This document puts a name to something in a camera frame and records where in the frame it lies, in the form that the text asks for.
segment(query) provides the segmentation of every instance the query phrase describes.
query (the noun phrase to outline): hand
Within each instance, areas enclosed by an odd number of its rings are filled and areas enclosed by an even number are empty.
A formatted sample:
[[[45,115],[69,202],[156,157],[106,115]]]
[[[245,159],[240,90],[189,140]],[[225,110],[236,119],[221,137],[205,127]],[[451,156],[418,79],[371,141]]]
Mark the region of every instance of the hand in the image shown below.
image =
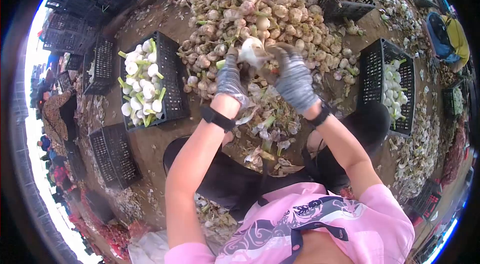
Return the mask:
[[[266,51],[272,53],[279,64],[276,90],[297,112],[304,114],[320,98],[314,93],[313,79],[302,56],[296,48],[283,42],[267,46]]]
[[[248,106],[248,97],[245,88],[240,83],[240,70],[237,66],[239,52],[236,48],[230,47],[225,56],[225,65],[217,74],[217,91],[236,99],[241,108]]]

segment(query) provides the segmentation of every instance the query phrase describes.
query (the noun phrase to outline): leg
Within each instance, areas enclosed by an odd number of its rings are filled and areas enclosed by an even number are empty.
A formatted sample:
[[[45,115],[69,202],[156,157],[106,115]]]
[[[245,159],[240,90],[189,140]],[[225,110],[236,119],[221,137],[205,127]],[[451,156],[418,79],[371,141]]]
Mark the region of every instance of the leg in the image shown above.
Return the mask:
[[[384,105],[370,102],[358,107],[341,122],[372,157],[385,140],[390,128],[390,115]],[[348,184],[350,180],[345,170],[335,160],[328,147],[323,148],[313,160],[310,160],[308,152],[306,155],[305,152],[306,149],[302,152],[306,162],[305,168],[316,182],[323,184],[334,193],[338,193]]]
[[[170,169],[187,140],[178,138],[168,145],[163,155],[164,167]],[[261,179],[260,173],[243,167],[219,149],[197,193],[230,209],[234,219],[243,220],[257,201]]]

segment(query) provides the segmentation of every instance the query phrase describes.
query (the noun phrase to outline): black pants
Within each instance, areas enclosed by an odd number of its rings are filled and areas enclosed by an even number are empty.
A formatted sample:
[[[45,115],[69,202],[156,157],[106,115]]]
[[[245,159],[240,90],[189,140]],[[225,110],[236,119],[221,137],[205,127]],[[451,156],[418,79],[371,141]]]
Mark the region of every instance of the black pants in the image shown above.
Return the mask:
[[[68,141],[77,138],[77,123],[75,123],[75,110],[77,110],[77,96],[72,94],[70,99],[60,107],[60,117],[67,126]]]
[[[369,103],[341,120],[357,138],[370,157],[381,147],[390,128],[390,115],[380,103]],[[165,150],[163,163],[170,169],[188,138],[172,141]],[[197,193],[230,209],[231,216],[243,220],[250,207],[268,192],[301,182],[317,182],[337,193],[348,184],[345,170],[325,147],[314,159],[306,149],[302,151],[305,168],[285,177],[264,176],[237,163],[218,150]]]

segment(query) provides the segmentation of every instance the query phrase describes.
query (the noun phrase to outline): white plastic bag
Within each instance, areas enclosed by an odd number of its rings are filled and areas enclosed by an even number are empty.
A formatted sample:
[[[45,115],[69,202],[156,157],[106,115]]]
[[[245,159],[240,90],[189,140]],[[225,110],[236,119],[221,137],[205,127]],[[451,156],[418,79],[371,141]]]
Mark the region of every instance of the white plastic bag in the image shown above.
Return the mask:
[[[164,264],[169,251],[167,231],[148,232],[140,240],[133,239],[128,245],[132,264]]]

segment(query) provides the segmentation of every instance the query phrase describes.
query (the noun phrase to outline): knee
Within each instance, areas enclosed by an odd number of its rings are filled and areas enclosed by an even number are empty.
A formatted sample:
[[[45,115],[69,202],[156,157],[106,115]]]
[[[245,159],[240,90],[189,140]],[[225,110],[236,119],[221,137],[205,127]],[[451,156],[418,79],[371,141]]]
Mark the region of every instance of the knee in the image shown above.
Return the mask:
[[[163,165],[165,165],[166,168],[170,169],[170,167],[172,167],[173,160],[175,160],[187,140],[188,138],[177,138],[166,147],[163,153]]]
[[[364,105],[363,111],[365,111],[366,117],[369,117],[369,121],[372,122],[372,130],[385,138],[391,125],[391,117],[387,107],[382,103],[372,101]]]

